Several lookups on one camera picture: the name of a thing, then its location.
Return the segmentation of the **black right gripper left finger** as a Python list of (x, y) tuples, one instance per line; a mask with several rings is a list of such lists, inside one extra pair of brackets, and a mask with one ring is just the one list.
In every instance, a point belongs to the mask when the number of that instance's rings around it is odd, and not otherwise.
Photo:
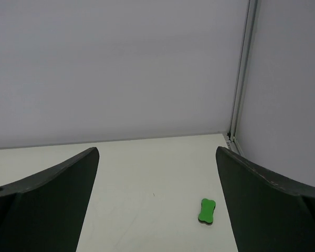
[(0, 251), (76, 251), (99, 151), (0, 186)]

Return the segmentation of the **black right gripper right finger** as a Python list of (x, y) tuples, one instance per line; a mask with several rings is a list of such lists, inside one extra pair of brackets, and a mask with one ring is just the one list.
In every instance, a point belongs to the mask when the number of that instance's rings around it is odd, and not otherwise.
[(216, 163), (238, 251), (315, 251), (315, 187), (224, 147)]

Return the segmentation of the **green bone-shaped eraser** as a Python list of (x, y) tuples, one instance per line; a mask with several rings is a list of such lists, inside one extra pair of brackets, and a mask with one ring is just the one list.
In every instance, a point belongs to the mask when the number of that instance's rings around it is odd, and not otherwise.
[(201, 210), (198, 215), (198, 221), (202, 224), (212, 225), (214, 221), (214, 210), (216, 202), (211, 199), (203, 198), (201, 200)]

